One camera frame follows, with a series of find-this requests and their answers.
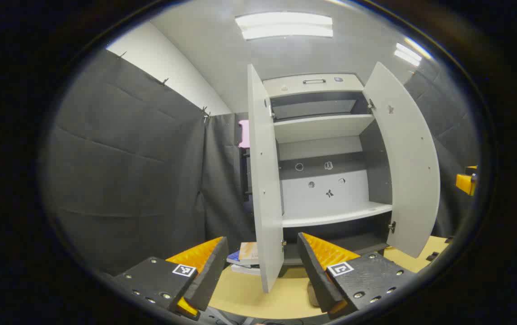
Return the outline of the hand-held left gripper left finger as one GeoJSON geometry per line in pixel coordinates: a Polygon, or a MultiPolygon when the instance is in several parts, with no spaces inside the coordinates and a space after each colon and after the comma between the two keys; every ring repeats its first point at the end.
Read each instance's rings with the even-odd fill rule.
{"type": "Polygon", "coordinates": [[[227,255],[228,239],[218,237],[169,258],[147,257],[114,280],[149,304],[197,321],[209,306],[227,255]]]}

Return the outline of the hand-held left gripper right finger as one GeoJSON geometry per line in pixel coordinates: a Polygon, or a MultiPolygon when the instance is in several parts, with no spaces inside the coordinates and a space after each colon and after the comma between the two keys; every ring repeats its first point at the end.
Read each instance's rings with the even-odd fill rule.
{"type": "Polygon", "coordinates": [[[305,232],[296,245],[318,306],[331,320],[389,301],[417,276],[378,252],[359,255],[305,232]]]}

